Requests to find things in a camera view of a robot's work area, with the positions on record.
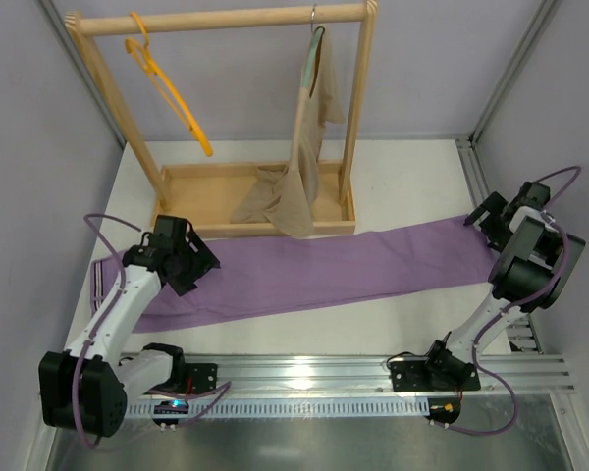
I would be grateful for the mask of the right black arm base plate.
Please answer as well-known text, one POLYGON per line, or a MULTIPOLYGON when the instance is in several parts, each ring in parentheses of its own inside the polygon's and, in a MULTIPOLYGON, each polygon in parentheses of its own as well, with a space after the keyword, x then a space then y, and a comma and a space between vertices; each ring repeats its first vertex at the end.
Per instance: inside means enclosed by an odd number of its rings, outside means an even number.
POLYGON ((407 357, 390 363, 390 378, 396 393, 477 392, 479 377, 471 363, 459 367, 435 364, 429 360, 407 357))

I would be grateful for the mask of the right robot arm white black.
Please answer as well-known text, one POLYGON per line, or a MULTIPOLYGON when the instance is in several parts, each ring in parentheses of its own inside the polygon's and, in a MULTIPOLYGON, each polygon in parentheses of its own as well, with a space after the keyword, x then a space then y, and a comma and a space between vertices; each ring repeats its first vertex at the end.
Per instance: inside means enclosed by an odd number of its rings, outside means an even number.
POLYGON ((549 213, 551 202, 547 185, 526 182, 513 200, 493 192, 465 218, 499 257, 488 276, 487 297, 426 354, 423 372, 432 390, 475 391, 484 349, 514 321, 550 307, 562 293, 586 242, 558 225, 549 213))

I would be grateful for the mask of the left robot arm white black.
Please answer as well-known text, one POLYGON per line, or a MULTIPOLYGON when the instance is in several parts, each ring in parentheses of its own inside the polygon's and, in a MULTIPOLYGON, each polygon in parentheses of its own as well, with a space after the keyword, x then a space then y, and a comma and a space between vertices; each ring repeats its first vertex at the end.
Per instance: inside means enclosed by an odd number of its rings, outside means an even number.
POLYGON ((131 405, 146 394, 188 403, 221 400, 214 363, 188 365, 181 348, 152 342, 130 360, 124 346, 148 305, 170 288, 183 296, 220 262, 190 221, 159 216, 152 231, 124 254, 111 253, 118 276, 86 327, 62 352, 47 352, 38 366, 45 425, 77 432, 95 448, 121 427, 131 405))

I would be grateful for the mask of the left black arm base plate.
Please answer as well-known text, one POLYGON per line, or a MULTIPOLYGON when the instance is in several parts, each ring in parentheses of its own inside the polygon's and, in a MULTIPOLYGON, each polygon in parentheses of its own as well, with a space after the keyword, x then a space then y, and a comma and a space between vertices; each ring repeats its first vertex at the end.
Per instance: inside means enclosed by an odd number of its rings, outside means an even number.
POLYGON ((184 395, 210 393, 217 387, 218 365, 216 363, 187 363, 175 392, 184 395))

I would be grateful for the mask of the purple trousers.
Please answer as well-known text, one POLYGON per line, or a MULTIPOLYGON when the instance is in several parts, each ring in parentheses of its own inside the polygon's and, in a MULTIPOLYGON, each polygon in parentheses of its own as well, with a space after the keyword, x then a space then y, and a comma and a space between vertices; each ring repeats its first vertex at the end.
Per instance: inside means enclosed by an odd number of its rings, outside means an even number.
POLYGON ((135 331, 154 333, 487 281, 486 238, 456 216, 357 235, 211 240, 211 269, 179 296, 165 286, 135 331))

